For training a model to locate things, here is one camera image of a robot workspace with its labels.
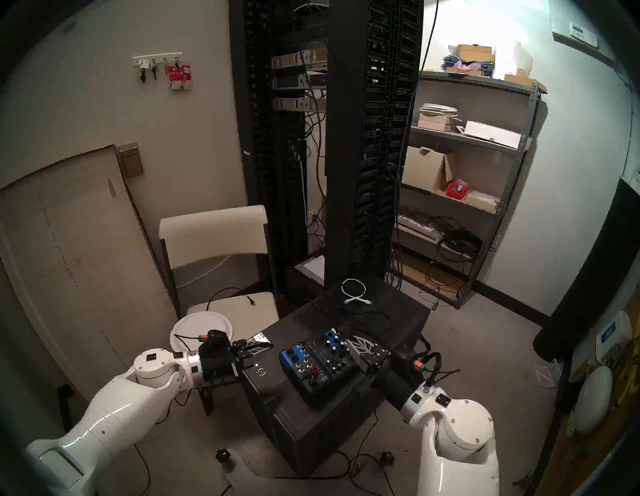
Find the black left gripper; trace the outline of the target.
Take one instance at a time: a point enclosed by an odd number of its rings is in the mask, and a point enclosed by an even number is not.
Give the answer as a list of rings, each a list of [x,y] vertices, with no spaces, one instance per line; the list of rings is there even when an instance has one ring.
[[[249,359],[263,351],[273,349],[267,338],[252,337],[233,342],[233,350],[238,359]],[[220,385],[241,381],[235,357],[230,344],[200,344],[200,365],[203,384],[209,385],[219,380]]]

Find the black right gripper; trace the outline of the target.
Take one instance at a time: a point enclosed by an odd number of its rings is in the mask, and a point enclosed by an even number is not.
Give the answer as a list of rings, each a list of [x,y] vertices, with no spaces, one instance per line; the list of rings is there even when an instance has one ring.
[[[373,338],[352,335],[347,338],[347,349],[363,373],[375,376],[375,391],[396,410],[402,410],[407,400],[425,382],[423,373],[415,369],[413,364],[383,365],[390,351]]]

